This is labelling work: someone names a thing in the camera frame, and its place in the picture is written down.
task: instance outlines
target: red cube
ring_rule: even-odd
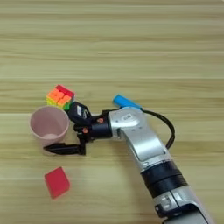
[[[45,182],[53,199],[68,191],[70,187],[67,175],[64,173],[62,167],[47,173],[45,175]]]

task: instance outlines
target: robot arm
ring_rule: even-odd
[[[164,224],[214,224],[169,151],[148,126],[143,111],[121,108],[109,112],[108,121],[112,136],[127,142]]]
[[[92,116],[76,101],[67,113],[80,144],[55,143],[45,147],[47,151],[85,155],[87,142],[110,137],[125,140],[164,224],[215,224],[141,109],[124,107]]]

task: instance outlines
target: blue object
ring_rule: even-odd
[[[117,104],[120,107],[132,107],[132,108],[137,108],[137,109],[141,109],[142,106],[140,106],[139,104],[136,104],[135,102],[133,102],[132,100],[126,98],[125,96],[118,94],[113,102],[115,104]]]

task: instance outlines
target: black cable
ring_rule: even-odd
[[[174,140],[175,140],[175,128],[174,128],[172,122],[168,118],[166,118],[165,116],[160,115],[159,113],[156,113],[156,112],[153,112],[153,111],[150,111],[150,110],[147,110],[147,109],[143,109],[143,108],[142,108],[142,111],[145,114],[155,116],[158,119],[162,120],[170,128],[170,130],[171,130],[171,137],[170,137],[169,141],[166,144],[166,148],[170,149],[172,147],[173,143],[174,143]]]

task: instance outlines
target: orange block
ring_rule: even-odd
[[[60,99],[58,101],[58,106],[61,107],[61,108],[63,108],[66,105],[66,103],[67,103],[66,101],[64,101],[63,99]]]
[[[65,95],[64,96],[64,98],[63,98],[63,100],[65,101],[65,102],[70,102],[71,101],[71,96],[69,96],[69,95]]]

